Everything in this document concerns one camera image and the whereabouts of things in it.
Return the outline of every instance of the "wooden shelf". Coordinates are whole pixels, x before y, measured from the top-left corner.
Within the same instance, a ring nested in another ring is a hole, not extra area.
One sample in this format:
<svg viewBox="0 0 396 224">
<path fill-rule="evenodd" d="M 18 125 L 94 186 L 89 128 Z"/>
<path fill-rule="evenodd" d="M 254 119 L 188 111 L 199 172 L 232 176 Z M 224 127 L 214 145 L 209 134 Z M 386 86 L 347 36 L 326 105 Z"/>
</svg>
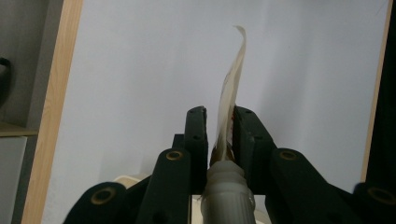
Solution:
<svg viewBox="0 0 396 224">
<path fill-rule="evenodd" d="M 0 137 L 31 136 L 37 134 L 38 131 L 35 130 L 29 130 L 13 124 L 0 122 Z"/>
</svg>

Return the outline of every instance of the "curled paper strip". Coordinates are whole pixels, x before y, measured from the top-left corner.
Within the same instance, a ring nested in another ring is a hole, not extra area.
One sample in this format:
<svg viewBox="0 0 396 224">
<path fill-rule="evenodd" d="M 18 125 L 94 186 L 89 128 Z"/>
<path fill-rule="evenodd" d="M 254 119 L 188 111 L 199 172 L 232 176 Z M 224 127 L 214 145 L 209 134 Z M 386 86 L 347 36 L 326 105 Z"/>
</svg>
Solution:
<svg viewBox="0 0 396 224">
<path fill-rule="evenodd" d="M 244 39 L 222 86 L 219 102 L 218 130 L 210 165 L 216 161 L 233 161 L 233 153 L 228 146 L 227 140 L 230 139 L 232 135 L 233 108 L 235 107 L 235 98 L 238 92 L 239 78 L 241 77 L 247 43 L 245 29 L 242 26 L 235 27 Z"/>
</svg>

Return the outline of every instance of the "wooden frame edge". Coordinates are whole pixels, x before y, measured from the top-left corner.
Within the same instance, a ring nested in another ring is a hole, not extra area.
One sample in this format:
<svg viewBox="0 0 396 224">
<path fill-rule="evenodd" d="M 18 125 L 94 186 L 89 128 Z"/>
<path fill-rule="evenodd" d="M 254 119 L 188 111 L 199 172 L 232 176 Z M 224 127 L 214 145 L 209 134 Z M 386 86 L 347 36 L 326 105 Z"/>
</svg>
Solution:
<svg viewBox="0 0 396 224">
<path fill-rule="evenodd" d="M 366 180 L 367 169 L 368 169 L 368 165 L 369 165 L 370 148 L 371 148 L 371 143 L 372 143 L 372 138 L 373 138 L 373 130 L 374 130 L 374 124 L 375 124 L 376 104 L 378 101 L 379 86 L 381 83 L 382 67 L 383 67 L 384 58 L 385 58 L 385 49 L 387 47 L 390 14 L 392 11 L 392 5 L 393 5 L 393 0 L 389 0 L 388 1 L 387 17 L 385 18 L 384 34 L 382 36 L 382 45 L 381 45 L 381 50 L 380 50 L 379 59 L 378 59 L 378 67 L 376 69 L 374 96 L 373 96 L 369 126 L 367 129 L 366 147 L 364 150 L 363 163 L 362 163 L 362 167 L 361 167 L 361 182 L 364 182 Z"/>
<path fill-rule="evenodd" d="M 21 223 L 41 223 L 83 0 L 64 0 Z"/>
</svg>

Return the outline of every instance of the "dark object on shelf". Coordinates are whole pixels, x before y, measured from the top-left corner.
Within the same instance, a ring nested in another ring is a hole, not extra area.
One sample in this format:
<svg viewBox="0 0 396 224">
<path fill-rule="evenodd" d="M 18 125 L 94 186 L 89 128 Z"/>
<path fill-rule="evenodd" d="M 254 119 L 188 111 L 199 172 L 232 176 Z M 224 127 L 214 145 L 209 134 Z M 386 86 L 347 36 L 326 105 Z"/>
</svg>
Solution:
<svg viewBox="0 0 396 224">
<path fill-rule="evenodd" d="M 5 58 L 0 58 L 0 107 L 9 95 L 11 84 L 11 63 Z"/>
<path fill-rule="evenodd" d="M 338 189 L 303 154 L 276 148 L 251 110 L 236 106 L 234 117 L 235 162 L 253 193 L 266 195 L 273 223 L 396 222 L 394 189 L 376 183 L 360 183 L 353 194 Z M 151 177 L 129 189 L 110 182 L 92 187 L 65 223 L 190 223 L 191 195 L 202 194 L 206 182 L 205 122 L 203 106 L 190 110 L 185 133 L 160 154 Z"/>
</svg>

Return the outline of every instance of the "white cylindrical object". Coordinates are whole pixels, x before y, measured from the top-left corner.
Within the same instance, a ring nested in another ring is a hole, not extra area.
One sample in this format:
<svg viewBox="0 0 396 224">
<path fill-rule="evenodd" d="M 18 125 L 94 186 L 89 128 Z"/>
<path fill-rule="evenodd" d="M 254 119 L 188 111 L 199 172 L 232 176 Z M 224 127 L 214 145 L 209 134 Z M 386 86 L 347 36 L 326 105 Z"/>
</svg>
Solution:
<svg viewBox="0 0 396 224">
<path fill-rule="evenodd" d="M 210 167 L 201 203 L 205 224 L 256 223 L 254 208 L 254 196 L 238 165 L 217 161 Z"/>
</svg>

